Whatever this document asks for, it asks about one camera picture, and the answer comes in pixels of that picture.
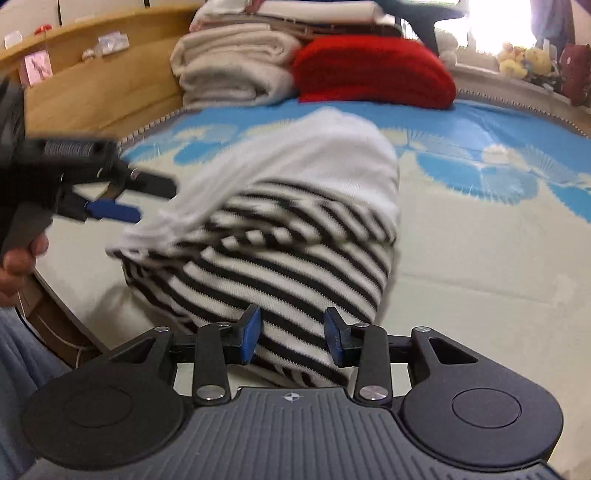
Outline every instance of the stuffed toy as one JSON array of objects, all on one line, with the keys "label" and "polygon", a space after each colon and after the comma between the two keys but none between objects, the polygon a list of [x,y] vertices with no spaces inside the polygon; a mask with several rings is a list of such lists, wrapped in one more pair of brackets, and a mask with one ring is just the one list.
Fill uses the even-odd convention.
[{"label": "stuffed toy", "polygon": [[505,77],[517,80],[523,80],[528,74],[527,69],[520,62],[513,59],[506,59],[499,63],[499,72]]},{"label": "stuffed toy", "polygon": [[541,48],[514,47],[505,43],[496,59],[501,74],[509,78],[530,82],[536,77],[551,77],[553,74],[552,59]]},{"label": "stuffed toy", "polygon": [[528,48],[525,51],[525,61],[529,64],[531,73],[534,75],[544,76],[552,73],[552,59],[550,58],[550,54],[541,48]]},{"label": "stuffed toy", "polygon": [[437,40],[437,48],[439,49],[439,60],[450,69],[457,64],[457,48],[458,43],[456,37],[439,28],[435,29],[435,38]]}]

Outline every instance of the white cabinet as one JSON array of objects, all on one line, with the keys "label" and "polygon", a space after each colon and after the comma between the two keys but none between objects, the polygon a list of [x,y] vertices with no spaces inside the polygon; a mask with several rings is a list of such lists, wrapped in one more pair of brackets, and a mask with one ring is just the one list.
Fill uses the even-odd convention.
[{"label": "white cabinet", "polygon": [[10,0],[0,9],[0,51],[10,32],[18,30],[24,38],[45,24],[60,25],[57,0]]},{"label": "white cabinet", "polygon": [[61,24],[143,7],[144,0],[60,0]]},{"label": "white cabinet", "polygon": [[201,4],[203,0],[150,0],[151,7],[164,7],[166,5],[192,5]]}]

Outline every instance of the red bag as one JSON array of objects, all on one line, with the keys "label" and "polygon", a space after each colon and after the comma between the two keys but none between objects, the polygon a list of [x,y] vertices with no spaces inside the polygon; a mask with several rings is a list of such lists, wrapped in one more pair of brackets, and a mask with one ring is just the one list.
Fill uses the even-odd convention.
[{"label": "red bag", "polygon": [[574,106],[583,105],[591,87],[591,47],[566,45],[560,56],[561,93]]}]

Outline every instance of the metal screw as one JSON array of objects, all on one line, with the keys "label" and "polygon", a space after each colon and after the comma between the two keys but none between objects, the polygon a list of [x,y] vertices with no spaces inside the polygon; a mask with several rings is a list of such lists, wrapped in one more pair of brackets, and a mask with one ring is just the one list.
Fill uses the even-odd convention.
[{"label": "metal screw", "polygon": [[197,389],[197,396],[202,400],[219,400],[226,394],[226,390],[219,385],[204,385]]},{"label": "metal screw", "polygon": [[388,396],[388,390],[379,385],[366,385],[359,390],[359,395],[365,400],[382,400]]}]

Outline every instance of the circular pad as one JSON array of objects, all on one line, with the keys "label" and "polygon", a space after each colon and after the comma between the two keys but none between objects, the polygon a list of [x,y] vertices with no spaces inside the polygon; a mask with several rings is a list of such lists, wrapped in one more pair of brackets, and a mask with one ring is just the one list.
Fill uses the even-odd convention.
[{"label": "circular pad", "polygon": [[30,445],[73,469],[108,469],[160,450],[183,421],[181,397],[142,365],[73,371],[33,394],[21,423]]},{"label": "circular pad", "polygon": [[401,418],[422,445],[476,468],[547,458],[563,421],[550,393],[497,365],[463,368],[462,375],[456,369],[464,365],[446,367],[415,385],[402,402]]},{"label": "circular pad", "polygon": [[521,405],[508,393],[493,388],[473,388],[453,399],[452,409],[459,419],[483,429],[500,429],[521,415]]}]

